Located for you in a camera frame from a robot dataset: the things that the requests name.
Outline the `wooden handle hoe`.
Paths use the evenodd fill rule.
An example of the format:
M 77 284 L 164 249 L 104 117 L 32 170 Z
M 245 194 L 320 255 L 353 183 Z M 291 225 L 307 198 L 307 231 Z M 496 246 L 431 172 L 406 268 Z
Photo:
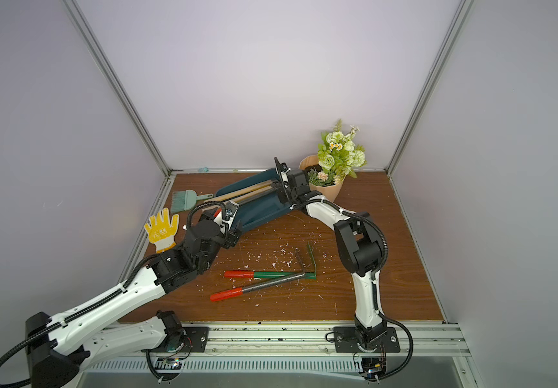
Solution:
M 273 194 L 275 192 L 274 187 L 272 185 L 266 186 L 255 186 L 249 187 L 242 190 L 238 190 L 237 192 L 228 193 L 222 195 L 220 197 L 216 197 L 216 200 L 220 200 L 223 202 L 233 202 L 238 206 L 245 205 L 246 203 L 252 202 L 253 200 L 259 199 L 261 197 L 265 197 L 268 194 Z
M 253 184 L 247 186 L 244 189 L 238 189 L 233 192 L 228 192 L 227 194 L 220 195 L 218 197 L 213 197 L 216 201 L 226 201 L 226 200 L 236 200 L 237 198 L 248 199 L 254 197 L 255 195 L 265 193 L 272 190 L 272 181 L 270 179 L 263 181 L 259 184 Z

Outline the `grey hoe red grip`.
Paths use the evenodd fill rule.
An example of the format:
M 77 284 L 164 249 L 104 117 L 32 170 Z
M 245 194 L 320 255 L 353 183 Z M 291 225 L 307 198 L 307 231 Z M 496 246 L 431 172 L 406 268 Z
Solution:
M 242 218 L 249 222 L 265 218 L 272 220 L 290 211 L 288 205 L 281 202 L 277 190 L 271 186 L 229 199 L 225 195 L 222 199 L 225 202 L 226 214 L 222 213 L 220 206 L 211 206 L 208 210 L 203 210 L 202 215 L 210 219 L 221 217 L 224 221 Z

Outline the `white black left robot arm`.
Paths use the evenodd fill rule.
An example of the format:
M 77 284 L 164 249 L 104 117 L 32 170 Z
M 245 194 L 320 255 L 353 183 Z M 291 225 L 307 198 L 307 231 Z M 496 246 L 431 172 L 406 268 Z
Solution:
M 135 351 L 150 351 L 183 339 L 175 313 L 159 312 L 144 323 L 114 330 L 108 325 L 188 284 L 208 270 L 222 248 L 238 239 L 238 203 L 211 200 L 188 214 L 182 243 L 175 242 L 180 217 L 163 209 L 145 225 L 153 255 L 129 277 L 99 296 L 56 315 L 40 312 L 26 322 L 26 338 L 0 357 L 0 368 L 19 352 L 29 377 L 14 387 L 63 387 L 88 367 Z

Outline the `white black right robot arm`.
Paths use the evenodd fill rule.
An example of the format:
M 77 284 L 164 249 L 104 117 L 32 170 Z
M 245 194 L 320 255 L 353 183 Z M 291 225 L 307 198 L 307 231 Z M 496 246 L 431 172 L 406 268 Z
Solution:
M 381 229 L 368 213 L 346 210 L 311 190 L 303 171 L 293 171 L 277 158 L 274 162 L 280 201 L 321 221 L 335 233 L 340 261 L 353 278 L 356 337 L 360 346 L 363 349 L 377 346 L 389 334 L 389 323 L 401 328 L 409 344 L 414 344 L 409 329 L 383 313 L 379 278 L 389 248 Z

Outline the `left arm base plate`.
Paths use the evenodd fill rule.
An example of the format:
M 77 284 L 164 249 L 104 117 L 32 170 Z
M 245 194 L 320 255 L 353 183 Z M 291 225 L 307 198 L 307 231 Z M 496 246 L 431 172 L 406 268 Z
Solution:
M 209 339 L 209 327 L 184 327 L 179 334 L 168 335 L 151 352 L 162 353 L 203 353 Z

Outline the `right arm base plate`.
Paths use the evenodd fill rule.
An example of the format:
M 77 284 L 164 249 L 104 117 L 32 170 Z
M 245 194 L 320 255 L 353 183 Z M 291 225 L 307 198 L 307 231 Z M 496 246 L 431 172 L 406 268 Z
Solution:
M 328 337 L 338 353 L 390 352 L 399 353 L 401 348 L 395 328 L 379 325 L 371 330 L 339 326 Z

